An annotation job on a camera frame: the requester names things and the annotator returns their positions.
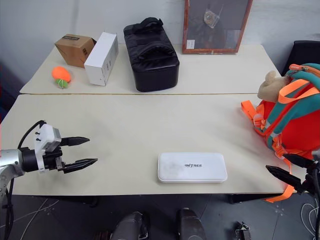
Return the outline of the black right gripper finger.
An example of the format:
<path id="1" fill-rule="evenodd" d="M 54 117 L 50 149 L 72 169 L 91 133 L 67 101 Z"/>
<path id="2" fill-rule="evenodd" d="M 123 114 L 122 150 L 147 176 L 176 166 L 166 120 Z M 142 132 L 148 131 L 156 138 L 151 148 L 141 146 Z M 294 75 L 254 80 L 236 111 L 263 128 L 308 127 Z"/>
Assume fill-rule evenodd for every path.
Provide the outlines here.
<path id="1" fill-rule="evenodd" d="M 292 164 L 297 165 L 299 167 L 310 167 L 314 164 L 313 160 L 310 160 L 298 154 L 285 153 L 283 154 L 283 157 L 290 161 Z"/>
<path id="2" fill-rule="evenodd" d="M 277 179 L 283 181 L 284 183 L 288 184 L 289 186 L 292 186 L 298 193 L 303 193 L 306 190 L 303 188 L 301 179 L 292 175 L 288 171 L 277 167 L 277 166 L 271 166 L 266 165 L 266 169 Z"/>

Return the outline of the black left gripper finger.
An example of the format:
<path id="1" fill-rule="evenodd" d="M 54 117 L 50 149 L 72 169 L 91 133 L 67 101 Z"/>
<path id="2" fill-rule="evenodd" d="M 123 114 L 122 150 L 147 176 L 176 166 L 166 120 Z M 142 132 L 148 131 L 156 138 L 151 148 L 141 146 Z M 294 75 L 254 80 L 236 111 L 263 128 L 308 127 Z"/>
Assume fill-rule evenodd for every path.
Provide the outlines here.
<path id="1" fill-rule="evenodd" d="M 64 162 L 62 162 L 62 171 L 64 174 L 72 173 L 87 168 L 97 161 L 97 158 L 85 158 L 81 160 L 76 160 L 74 163 L 70 164 L 65 164 Z"/>
<path id="2" fill-rule="evenodd" d="M 61 139 L 60 146 L 77 146 L 83 143 L 89 142 L 90 139 L 86 137 L 76 136 L 76 137 L 64 137 Z"/>

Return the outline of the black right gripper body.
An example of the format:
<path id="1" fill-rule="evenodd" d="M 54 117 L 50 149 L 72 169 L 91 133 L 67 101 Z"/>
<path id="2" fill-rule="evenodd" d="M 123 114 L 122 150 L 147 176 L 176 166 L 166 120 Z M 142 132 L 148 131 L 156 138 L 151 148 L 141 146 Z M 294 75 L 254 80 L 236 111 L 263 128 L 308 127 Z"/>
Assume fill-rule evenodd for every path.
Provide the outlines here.
<path id="1" fill-rule="evenodd" d="M 306 168 L 305 180 L 302 183 L 304 192 L 320 196 L 320 163 L 315 161 Z"/>

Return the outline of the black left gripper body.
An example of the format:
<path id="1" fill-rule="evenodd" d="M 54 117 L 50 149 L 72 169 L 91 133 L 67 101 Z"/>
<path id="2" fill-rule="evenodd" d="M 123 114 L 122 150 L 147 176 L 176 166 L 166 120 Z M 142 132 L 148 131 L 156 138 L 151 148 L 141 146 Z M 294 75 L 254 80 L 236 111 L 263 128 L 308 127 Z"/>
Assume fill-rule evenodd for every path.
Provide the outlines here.
<path id="1" fill-rule="evenodd" d="M 46 170 L 58 170 L 64 169 L 64 162 L 62 161 L 62 149 L 57 146 L 53 151 L 46 151 L 43 157 L 44 168 Z"/>

